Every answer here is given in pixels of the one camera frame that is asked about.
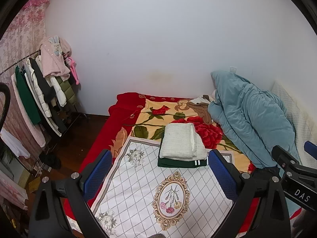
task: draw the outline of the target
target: blue mesh pad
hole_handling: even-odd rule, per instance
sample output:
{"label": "blue mesh pad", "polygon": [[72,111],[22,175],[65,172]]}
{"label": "blue mesh pad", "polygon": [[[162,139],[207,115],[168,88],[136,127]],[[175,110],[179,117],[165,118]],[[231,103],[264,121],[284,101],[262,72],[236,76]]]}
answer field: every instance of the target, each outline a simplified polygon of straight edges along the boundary
{"label": "blue mesh pad", "polygon": [[237,183],[213,150],[209,152],[208,163],[226,197],[235,202],[238,198]]}
{"label": "blue mesh pad", "polygon": [[317,159],[317,146],[310,141],[306,141],[304,144],[304,150],[310,154],[314,159]]}
{"label": "blue mesh pad", "polygon": [[112,165],[111,151],[108,150],[88,177],[83,188],[83,198],[87,202],[95,197],[101,183]]}

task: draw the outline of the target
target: green towel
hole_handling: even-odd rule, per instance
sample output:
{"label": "green towel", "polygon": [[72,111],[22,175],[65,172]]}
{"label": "green towel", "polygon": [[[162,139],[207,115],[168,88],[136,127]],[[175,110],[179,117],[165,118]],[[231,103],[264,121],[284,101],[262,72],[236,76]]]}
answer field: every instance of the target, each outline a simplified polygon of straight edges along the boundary
{"label": "green towel", "polygon": [[[161,139],[161,146],[162,141],[164,138],[164,134],[162,135]],[[161,146],[158,153],[158,167],[166,167],[166,168],[197,168],[200,166],[208,165],[208,160],[194,160],[194,161],[181,161],[181,160],[174,160],[169,158],[160,158],[159,154],[161,152]]]}
{"label": "green towel", "polygon": [[21,73],[19,72],[18,66],[15,68],[15,77],[16,87],[18,89],[25,111],[28,114],[33,125],[36,125],[41,121],[41,118],[37,111],[37,107],[33,100],[33,96],[30,93],[28,87],[26,86],[24,79]]}

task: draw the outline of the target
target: pink curtain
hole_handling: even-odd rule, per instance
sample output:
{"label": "pink curtain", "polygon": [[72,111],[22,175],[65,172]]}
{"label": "pink curtain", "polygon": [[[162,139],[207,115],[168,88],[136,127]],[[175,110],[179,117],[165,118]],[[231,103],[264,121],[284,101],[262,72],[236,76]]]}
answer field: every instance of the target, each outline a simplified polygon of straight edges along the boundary
{"label": "pink curtain", "polygon": [[[11,22],[0,40],[0,72],[37,50],[40,41],[45,36],[44,16],[48,4],[49,0],[29,0]],[[15,66],[0,75],[0,82],[6,83],[11,91],[10,108],[4,128],[20,140],[31,154],[29,159],[19,157],[22,163],[31,169],[42,149],[27,128],[17,104],[11,82],[14,70]],[[2,94],[0,95],[1,112],[3,105],[4,95]]]}
{"label": "pink curtain", "polygon": [[0,171],[0,196],[6,198],[21,209],[28,209],[25,205],[25,200],[28,199],[26,190],[17,185],[2,171]]}

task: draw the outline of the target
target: blue quilt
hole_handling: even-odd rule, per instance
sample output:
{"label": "blue quilt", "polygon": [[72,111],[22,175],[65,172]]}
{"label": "blue quilt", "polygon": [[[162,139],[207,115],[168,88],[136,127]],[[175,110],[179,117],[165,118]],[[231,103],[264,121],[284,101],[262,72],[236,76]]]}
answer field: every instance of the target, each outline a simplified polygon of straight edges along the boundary
{"label": "blue quilt", "polygon": [[[211,76],[217,91],[208,112],[256,167],[277,165],[271,156],[275,145],[280,145],[300,161],[294,128],[286,118],[286,108],[278,96],[260,90],[234,73],[214,71]],[[293,206],[292,210],[288,207],[290,214],[298,208]]]}

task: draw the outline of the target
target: green coat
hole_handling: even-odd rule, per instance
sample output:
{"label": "green coat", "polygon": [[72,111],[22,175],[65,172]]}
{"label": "green coat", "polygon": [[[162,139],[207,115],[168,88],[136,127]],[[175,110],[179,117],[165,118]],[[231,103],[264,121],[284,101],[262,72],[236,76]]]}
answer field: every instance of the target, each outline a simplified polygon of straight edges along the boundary
{"label": "green coat", "polygon": [[34,102],[33,96],[29,91],[29,88],[26,86],[18,66],[15,68],[15,77],[16,87],[18,89],[25,111],[28,114],[33,125],[36,125],[41,121],[41,118]]}

